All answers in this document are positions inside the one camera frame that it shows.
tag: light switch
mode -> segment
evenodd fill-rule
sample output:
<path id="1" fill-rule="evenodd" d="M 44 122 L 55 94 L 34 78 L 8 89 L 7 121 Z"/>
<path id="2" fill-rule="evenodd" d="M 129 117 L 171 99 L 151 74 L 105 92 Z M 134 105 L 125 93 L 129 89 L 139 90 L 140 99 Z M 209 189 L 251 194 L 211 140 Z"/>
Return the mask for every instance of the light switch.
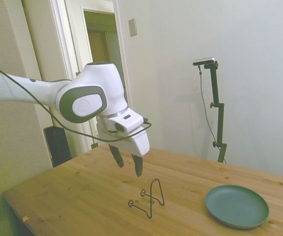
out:
<path id="1" fill-rule="evenodd" d="M 130 35 L 131 35 L 131 37 L 137 35 L 135 19 L 132 19 L 132 20 L 128 21 L 128 27 L 130 28 Z"/>

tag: speaker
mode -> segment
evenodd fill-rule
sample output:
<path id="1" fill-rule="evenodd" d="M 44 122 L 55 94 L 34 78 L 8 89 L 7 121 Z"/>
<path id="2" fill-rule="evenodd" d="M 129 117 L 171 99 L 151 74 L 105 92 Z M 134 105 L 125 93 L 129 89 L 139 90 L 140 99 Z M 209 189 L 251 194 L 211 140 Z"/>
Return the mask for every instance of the speaker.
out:
<path id="1" fill-rule="evenodd" d="M 63 128 L 51 126 L 45 128 L 44 133 L 52 156 L 53 167 L 72 159 Z"/>

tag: black wire stand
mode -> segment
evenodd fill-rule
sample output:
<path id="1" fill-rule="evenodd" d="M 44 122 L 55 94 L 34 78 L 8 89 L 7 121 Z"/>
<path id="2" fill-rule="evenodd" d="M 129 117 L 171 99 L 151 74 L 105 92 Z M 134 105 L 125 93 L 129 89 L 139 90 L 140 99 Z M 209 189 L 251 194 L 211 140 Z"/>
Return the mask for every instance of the black wire stand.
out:
<path id="1" fill-rule="evenodd" d="M 152 184 L 153 184 L 156 180 L 157 180 L 158 183 L 159 183 L 160 192 L 161 192 L 161 197 L 162 197 L 162 203 L 161 203 L 161 201 L 160 201 L 158 198 L 155 198 L 155 197 L 152 196 Z M 145 212 L 145 213 L 147 214 L 148 218 L 151 219 L 151 218 L 152 218 L 152 199 L 157 200 L 157 201 L 159 202 L 159 204 L 162 205 L 162 206 L 165 205 L 165 199 L 164 199 L 164 197 L 163 197 L 163 193 L 162 193 L 162 188 L 161 188 L 160 180 L 159 180 L 158 178 L 155 178 L 155 179 L 151 182 L 151 185 L 150 185 L 150 195 L 146 194 L 146 190 L 144 190 L 144 189 L 141 190 L 141 196 L 143 197 L 143 196 L 145 196 L 145 195 L 148 196 L 148 197 L 150 197 L 150 215 L 148 214 L 148 212 L 147 212 L 146 210 L 144 210 L 144 209 L 142 209 L 142 208 L 140 208 L 140 207 L 134 205 L 134 201 L 133 201 L 132 199 L 128 202 L 128 206 L 129 206 L 129 207 L 136 207 L 136 208 L 138 208 L 139 210 L 142 210 L 143 212 Z"/>

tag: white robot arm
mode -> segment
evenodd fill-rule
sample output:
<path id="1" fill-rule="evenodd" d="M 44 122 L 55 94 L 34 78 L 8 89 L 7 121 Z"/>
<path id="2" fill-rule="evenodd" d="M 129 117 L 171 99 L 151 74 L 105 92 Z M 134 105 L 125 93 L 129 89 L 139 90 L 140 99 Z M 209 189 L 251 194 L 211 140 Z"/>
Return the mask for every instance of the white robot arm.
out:
<path id="1" fill-rule="evenodd" d="M 142 156 L 149 151 L 142 124 L 147 122 L 128 108 L 114 64 L 89 63 L 72 81 L 36 81 L 0 71 L 0 101 L 37 103 L 37 100 L 73 123 L 83 123 L 97 116 L 98 139 L 109 143 L 118 165 L 123 166 L 118 150 L 121 148 L 132 154 L 137 176 L 142 174 Z"/>

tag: wooden table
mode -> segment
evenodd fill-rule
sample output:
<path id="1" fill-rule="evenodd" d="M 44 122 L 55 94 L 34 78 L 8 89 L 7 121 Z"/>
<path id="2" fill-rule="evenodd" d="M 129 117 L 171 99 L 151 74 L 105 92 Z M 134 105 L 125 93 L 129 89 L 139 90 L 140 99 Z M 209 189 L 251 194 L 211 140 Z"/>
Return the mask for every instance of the wooden table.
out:
<path id="1" fill-rule="evenodd" d="M 283 236 L 283 176 L 151 149 L 137 177 L 131 156 L 122 151 L 119 168 L 107 145 L 97 147 L 3 193 L 15 214 L 36 236 Z M 165 205 L 153 204 L 154 178 Z M 240 230 L 211 216 L 204 198 L 213 187 L 241 185 L 260 194 L 270 215 L 261 226 Z M 153 194 L 160 199 L 158 183 Z"/>

